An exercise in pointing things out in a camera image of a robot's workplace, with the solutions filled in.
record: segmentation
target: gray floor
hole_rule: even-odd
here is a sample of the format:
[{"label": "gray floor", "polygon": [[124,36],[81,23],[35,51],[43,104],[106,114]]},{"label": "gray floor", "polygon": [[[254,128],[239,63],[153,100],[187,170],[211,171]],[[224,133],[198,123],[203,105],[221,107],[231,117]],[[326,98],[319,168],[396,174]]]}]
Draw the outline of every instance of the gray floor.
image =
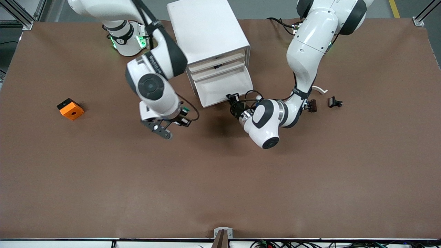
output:
[{"label": "gray floor", "polygon": [[[166,5],[175,0],[144,0],[157,18],[169,20]],[[296,18],[295,0],[229,0],[238,19],[265,19],[267,17]],[[402,17],[418,14],[430,0],[396,0]],[[369,8],[368,18],[393,18],[388,0],[375,0]],[[426,28],[438,58],[441,58],[441,7],[426,19]],[[45,21],[48,22],[96,22],[94,18],[83,17],[71,10],[66,0],[53,0]],[[0,42],[17,41],[20,29],[0,28]],[[15,51],[16,44],[0,45],[0,69],[7,71]]]}]

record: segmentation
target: robotic arm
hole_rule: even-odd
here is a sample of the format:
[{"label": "robotic arm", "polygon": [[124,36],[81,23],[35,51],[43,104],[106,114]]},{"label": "robotic arm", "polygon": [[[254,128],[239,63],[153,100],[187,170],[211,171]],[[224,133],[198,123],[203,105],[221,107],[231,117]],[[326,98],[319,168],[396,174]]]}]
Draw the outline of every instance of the robotic arm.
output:
[{"label": "robotic arm", "polygon": [[287,51],[295,85],[286,101],[264,99],[255,109],[228,95],[232,114],[261,148],[279,142],[278,128],[293,127],[302,113],[317,75],[317,68],[334,34],[352,34],[363,23],[373,0],[298,0],[297,12],[304,19]]},{"label": "robotic arm", "polygon": [[140,97],[141,122],[164,139],[172,134],[171,123],[188,127],[193,120],[186,118],[188,109],[181,106],[178,95],[168,82],[184,73],[187,58],[141,0],[68,0],[80,15],[102,21],[116,41],[116,48],[125,56],[137,54],[141,48],[138,35],[145,31],[155,38],[158,46],[127,63],[126,79]]}]

